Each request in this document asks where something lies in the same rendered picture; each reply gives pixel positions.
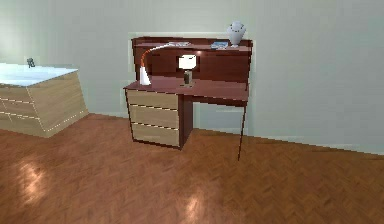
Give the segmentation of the dark red wooden desk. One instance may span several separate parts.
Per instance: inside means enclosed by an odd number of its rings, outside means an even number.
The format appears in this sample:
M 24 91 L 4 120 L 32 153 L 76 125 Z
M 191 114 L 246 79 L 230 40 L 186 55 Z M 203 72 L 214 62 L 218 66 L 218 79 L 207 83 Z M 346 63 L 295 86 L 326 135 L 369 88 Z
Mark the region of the dark red wooden desk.
M 132 40 L 135 71 L 140 58 L 151 48 L 169 42 L 190 42 L 185 47 L 167 47 L 150 52 L 145 67 L 150 85 L 140 78 L 124 88 L 132 139 L 136 142 L 181 149 L 193 129 L 193 104 L 246 108 L 253 42 L 241 40 L 237 48 L 212 49 L 214 38 L 136 37 Z M 182 55 L 195 55 L 191 87 L 183 86 Z

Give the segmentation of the small white shade table lamp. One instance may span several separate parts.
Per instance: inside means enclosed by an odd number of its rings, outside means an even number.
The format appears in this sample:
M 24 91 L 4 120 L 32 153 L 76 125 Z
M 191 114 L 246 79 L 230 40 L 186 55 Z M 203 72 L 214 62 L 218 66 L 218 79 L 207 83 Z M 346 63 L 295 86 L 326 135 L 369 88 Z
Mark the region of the small white shade table lamp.
M 178 61 L 179 68 L 184 71 L 183 86 L 191 87 L 192 83 L 192 70 L 197 65 L 197 57 L 195 55 L 182 55 Z

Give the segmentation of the white orange bendy desk lamp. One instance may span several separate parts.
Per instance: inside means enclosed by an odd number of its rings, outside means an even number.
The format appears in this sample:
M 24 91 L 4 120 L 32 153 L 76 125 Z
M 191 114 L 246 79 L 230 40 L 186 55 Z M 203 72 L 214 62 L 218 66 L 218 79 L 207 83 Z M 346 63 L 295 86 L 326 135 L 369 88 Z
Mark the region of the white orange bendy desk lamp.
M 156 51 L 156 50 L 159 50 L 159 49 L 163 49 L 163 48 L 167 48 L 167 47 L 171 47 L 171 44 L 164 44 L 164 45 L 161 45 L 161 46 L 158 46 L 158 47 L 154 47 L 154 48 L 151 48 L 151 49 L 148 49 L 146 50 L 141 58 L 140 58 L 140 80 L 139 80 L 139 83 L 141 85 L 150 85 L 151 84 L 151 81 L 149 79 L 149 76 L 148 76 L 148 73 L 146 71 L 146 67 L 145 67 L 145 57 L 152 51 Z

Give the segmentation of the light wooden chest of drawers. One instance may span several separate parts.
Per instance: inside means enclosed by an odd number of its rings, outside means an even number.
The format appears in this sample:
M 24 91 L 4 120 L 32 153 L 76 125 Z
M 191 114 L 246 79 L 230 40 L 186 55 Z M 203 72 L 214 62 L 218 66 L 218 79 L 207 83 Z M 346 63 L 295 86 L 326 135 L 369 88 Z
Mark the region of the light wooden chest of drawers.
M 49 138 L 87 114 L 77 69 L 0 63 L 0 129 Z

